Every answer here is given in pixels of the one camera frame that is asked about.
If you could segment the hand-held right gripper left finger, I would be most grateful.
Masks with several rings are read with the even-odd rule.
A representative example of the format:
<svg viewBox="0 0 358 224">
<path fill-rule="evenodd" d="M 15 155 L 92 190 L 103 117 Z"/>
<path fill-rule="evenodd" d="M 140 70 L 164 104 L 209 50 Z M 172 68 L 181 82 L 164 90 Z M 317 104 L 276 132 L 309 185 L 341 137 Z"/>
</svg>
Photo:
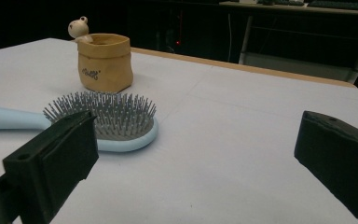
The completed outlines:
<svg viewBox="0 0 358 224">
<path fill-rule="evenodd" d="M 99 155 L 89 111 L 67 116 L 3 159 L 11 220 L 49 224 Z"/>
</svg>

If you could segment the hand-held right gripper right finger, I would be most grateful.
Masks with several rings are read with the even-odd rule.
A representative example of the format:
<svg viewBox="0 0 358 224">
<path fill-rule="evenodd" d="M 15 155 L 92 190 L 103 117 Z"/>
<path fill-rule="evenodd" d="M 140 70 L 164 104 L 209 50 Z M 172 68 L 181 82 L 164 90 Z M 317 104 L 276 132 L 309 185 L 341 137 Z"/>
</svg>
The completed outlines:
<svg viewBox="0 0 358 224">
<path fill-rule="evenodd" d="M 294 155 L 358 218 L 358 129 L 324 114 L 302 115 Z"/>
</svg>

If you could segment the light blue hairbrush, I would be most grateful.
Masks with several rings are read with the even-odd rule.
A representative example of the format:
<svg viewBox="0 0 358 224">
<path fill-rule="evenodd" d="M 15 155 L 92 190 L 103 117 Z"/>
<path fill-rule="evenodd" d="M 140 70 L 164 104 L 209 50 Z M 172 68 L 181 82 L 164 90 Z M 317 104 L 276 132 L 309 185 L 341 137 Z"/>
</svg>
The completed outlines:
<svg viewBox="0 0 358 224">
<path fill-rule="evenodd" d="M 128 93 L 83 91 L 53 100 L 42 113 L 0 107 L 0 130 L 46 130 L 78 112 L 95 117 L 98 149 L 130 152 L 152 143 L 158 135 L 156 106 L 148 98 Z"/>
</svg>

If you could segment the tan pot with animal figure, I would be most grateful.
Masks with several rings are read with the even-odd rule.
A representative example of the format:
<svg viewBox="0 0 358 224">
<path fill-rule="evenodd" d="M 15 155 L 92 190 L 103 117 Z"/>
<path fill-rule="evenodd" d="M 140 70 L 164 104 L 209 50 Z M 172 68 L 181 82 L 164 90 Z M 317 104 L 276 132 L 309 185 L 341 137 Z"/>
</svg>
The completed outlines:
<svg viewBox="0 0 358 224">
<path fill-rule="evenodd" d="M 85 16 L 71 21 L 67 31 L 77 45 L 78 74 L 86 89 L 120 92 L 132 84 L 131 42 L 128 37 L 90 34 Z"/>
</svg>

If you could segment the white metal stand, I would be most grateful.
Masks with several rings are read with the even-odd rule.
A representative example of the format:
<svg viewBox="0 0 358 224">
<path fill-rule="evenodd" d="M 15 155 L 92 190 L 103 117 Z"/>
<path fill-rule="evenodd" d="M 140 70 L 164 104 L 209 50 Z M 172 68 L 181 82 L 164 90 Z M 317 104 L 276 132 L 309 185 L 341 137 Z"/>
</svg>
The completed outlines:
<svg viewBox="0 0 358 224">
<path fill-rule="evenodd" d="M 291 72 L 312 77 L 325 77 L 334 80 L 346 81 L 354 84 L 358 78 L 358 55 L 353 65 L 331 65 L 327 63 L 313 63 L 299 59 L 289 59 L 271 56 L 262 53 L 248 52 L 249 36 L 253 28 L 255 16 L 269 15 L 274 17 L 292 17 L 295 20 L 322 20 L 324 23 L 332 21 L 346 21 L 358 24 L 358 10 L 342 8 L 313 7 L 310 4 L 303 6 L 291 5 L 262 5 L 258 3 L 246 4 L 243 2 L 222 2 L 222 7 L 232 10 L 246 10 L 248 20 L 243 36 L 239 64 L 258 66 L 278 71 Z"/>
</svg>

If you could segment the white table cover sheet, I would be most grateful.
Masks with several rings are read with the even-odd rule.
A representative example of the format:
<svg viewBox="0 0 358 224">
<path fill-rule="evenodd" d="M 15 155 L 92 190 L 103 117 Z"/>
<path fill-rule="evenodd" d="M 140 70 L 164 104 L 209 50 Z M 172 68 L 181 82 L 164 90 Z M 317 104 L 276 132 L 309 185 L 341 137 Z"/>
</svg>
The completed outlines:
<svg viewBox="0 0 358 224">
<path fill-rule="evenodd" d="M 358 224 L 294 156 L 304 111 L 358 128 L 358 89 L 142 53 L 158 138 L 102 153 L 52 224 Z"/>
</svg>

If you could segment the black keyboard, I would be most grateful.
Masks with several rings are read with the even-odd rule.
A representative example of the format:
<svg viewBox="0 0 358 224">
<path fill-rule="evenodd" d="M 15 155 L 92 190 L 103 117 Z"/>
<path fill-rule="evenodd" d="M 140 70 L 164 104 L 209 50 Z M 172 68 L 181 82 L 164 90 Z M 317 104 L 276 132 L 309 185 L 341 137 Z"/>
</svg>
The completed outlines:
<svg viewBox="0 0 358 224">
<path fill-rule="evenodd" d="M 312 0 L 308 7 L 358 10 L 358 0 Z"/>
<path fill-rule="evenodd" d="M 294 7 L 303 7 L 305 6 L 304 2 L 297 0 L 257 0 L 257 4 L 264 6 L 294 6 Z"/>
</svg>

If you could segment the dark computer tower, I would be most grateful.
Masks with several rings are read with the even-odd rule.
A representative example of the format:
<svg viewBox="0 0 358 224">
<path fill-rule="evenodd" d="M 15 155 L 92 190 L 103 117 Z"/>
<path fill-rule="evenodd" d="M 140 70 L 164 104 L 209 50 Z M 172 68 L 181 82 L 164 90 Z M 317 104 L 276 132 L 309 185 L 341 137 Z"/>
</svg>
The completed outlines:
<svg viewBox="0 0 358 224">
<path fill-rule="evenodd" d="M 156 48 L 169 53 L 179 52 L 183 43 L 184 11 L 163 9 L 158 13 Z"/>
</svg>

